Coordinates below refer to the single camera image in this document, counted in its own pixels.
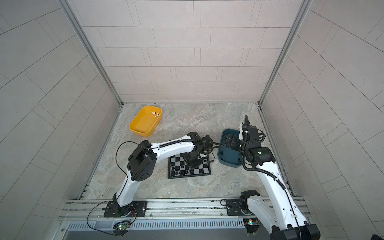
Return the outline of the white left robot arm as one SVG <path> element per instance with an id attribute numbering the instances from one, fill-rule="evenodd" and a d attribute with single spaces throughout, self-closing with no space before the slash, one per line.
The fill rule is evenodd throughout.
<path id="1" fill-rule="evenodd" d="M 156 163 L 179 155 L 189 169 L 194 170 L 207 161 L 203 155 L 209 154 L 213 146 L 210 136 L 201 138 L 197 132 L 164 143 L 142 141 L 128 158 L 126 177 L 114 194 L 111 209 L 118 212 L 131 205 L 140 183 L 152 175 Z"/>

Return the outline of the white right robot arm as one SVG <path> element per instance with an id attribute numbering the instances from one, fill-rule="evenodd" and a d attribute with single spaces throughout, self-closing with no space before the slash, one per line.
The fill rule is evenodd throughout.
<path id="1" fill-rule="evenodd" d="M 264 184 L 272 207 L 268 207 L 255 191 L 240 197 L 242 211 L 254 214 L 267 229 L 271 240 L 318 240 L 317 225 L 308 223 L 283 182 L 277 161 L 268 147 L 262 147 L 260 130 L 245 116 L 239 136 L 225 137 L 225 147 L 241 155 L 246 171 L 256 172 Z"/>

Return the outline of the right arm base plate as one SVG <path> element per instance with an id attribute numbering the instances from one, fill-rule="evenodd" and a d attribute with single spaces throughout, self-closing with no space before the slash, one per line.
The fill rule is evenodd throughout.
<path id="1" fill-rule="evenodd" d="M 246 216 L 242 209 L 240 200 L 223 199 L 221 205 L 226 207 L 228 216 Z"/>

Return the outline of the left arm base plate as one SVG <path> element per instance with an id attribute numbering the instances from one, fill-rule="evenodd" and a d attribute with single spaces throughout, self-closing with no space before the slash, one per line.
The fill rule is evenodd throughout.
<path id="1" fill-rule="evenodd" d="M 127 206 L 120 207 L 116 201 L 109 201 L 104 208 L 105 218 L 144 217 L 147 210 L 147 201 L 133 201 Z"/>

